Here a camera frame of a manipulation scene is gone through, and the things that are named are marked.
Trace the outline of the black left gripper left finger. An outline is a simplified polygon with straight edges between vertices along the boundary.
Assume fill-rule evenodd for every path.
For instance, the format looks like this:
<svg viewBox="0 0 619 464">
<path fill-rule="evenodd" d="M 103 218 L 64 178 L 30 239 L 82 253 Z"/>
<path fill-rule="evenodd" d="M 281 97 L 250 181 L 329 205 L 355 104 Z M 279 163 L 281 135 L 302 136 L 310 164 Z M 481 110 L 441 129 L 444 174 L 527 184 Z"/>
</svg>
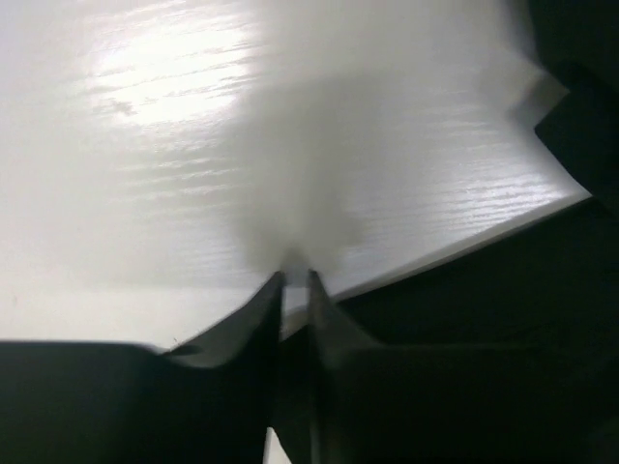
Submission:
<svg viewBox="0 0 619 464">
<path fill-rule="evenodd" d="M 5 463 L 259 463 L 273 411 L 283 276 L 167 351 L 1 346 Z"/>
</svg>

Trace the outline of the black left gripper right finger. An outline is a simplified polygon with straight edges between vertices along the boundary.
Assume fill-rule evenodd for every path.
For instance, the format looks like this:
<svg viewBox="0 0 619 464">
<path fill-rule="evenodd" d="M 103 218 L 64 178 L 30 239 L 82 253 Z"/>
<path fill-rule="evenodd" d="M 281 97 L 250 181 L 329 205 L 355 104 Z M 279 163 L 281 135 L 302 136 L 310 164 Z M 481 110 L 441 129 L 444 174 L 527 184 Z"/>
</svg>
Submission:
<svg viewBox="0 0 619 464">
<path fill-rule="evenodd" d="M 381 343 L 309 273 L 311 457 L 320 463 L 432 463 L 435 349 Z"/>
</svg>

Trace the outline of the black shorts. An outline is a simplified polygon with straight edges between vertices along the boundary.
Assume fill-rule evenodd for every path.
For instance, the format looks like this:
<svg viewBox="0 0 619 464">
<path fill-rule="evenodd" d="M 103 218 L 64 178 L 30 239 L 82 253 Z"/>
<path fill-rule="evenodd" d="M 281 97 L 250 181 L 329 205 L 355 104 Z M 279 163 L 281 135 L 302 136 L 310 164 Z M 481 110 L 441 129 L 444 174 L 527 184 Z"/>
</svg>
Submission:
<svg viewBox="0 0 619 464">
<path fill-rule="evenodd" d="M 389 345 L 435 349 L 432 463 L 618 459 L 618 5 L 531 1 L 538 57 L 567 90 L 535 133 L 588 198 L 341 302 Z M 281 344 L 273 427 L 311 457 L 307 325 Z"/>
</svg>

